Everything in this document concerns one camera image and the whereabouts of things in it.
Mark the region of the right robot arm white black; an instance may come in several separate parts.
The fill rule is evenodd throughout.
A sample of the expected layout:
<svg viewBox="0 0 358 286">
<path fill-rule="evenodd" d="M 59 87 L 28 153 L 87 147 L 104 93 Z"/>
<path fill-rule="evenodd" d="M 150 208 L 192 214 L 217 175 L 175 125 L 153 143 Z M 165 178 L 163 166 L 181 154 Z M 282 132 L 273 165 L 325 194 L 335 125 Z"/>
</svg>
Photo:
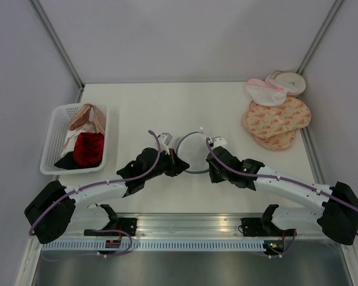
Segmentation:
<svg viewBox="0 0 358 286">
<path fill-rule="evenodd" d="M 238 188 L 280 196 L 298 204 L 269 205 L 260 219 L 265 234 L 296 230 L 303 235 L 323 234 L 344 245 L 352 245 L 358 237 L 358 198 L 349 185 L 299 180 L 260 161 L 240 161 L 221 146 L 209 149 L 207 161 L 213 183 L 227 181 Z"/>
</svg>

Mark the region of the white mesh laundry bag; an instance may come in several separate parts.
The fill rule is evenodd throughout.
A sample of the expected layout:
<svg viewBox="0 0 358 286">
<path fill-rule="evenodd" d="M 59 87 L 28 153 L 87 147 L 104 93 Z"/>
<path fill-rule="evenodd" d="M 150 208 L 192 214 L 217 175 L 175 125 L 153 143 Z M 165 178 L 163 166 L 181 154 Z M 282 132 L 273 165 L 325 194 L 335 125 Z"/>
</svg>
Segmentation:
<svg viewBox="0 0 358 286">
<path fill-rule="evenodd" d="M 175 153 L 189 165 L 185 173 L 200 175 L 209 172 L 209 164 L 206 161 L 209 151 L 205 141 L 206 136 L 202 128 L 178 138 Z"/>
</svg>

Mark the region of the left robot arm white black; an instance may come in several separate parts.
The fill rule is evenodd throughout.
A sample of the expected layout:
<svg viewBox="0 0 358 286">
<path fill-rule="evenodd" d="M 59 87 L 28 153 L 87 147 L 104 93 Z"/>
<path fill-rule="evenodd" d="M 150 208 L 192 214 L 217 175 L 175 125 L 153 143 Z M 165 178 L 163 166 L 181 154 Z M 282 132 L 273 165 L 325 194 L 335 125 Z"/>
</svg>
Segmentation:
<svg viewBox="0 0 358 286">
<path fill-rule="evenodd" d="M 26 207 L 29 235 L 40 243 L 60 238 L 79 211 L 112 198 L 124 198 L 141 191 L 146 181 L 160 175 L 176 177 L 190 165 L 173 149 L 159 151 L 145 148 L 135 160 L 116 172 L 113 179 L 81 186 L 64 186 L 59 180 L 49 182 Z"/>
</svg>

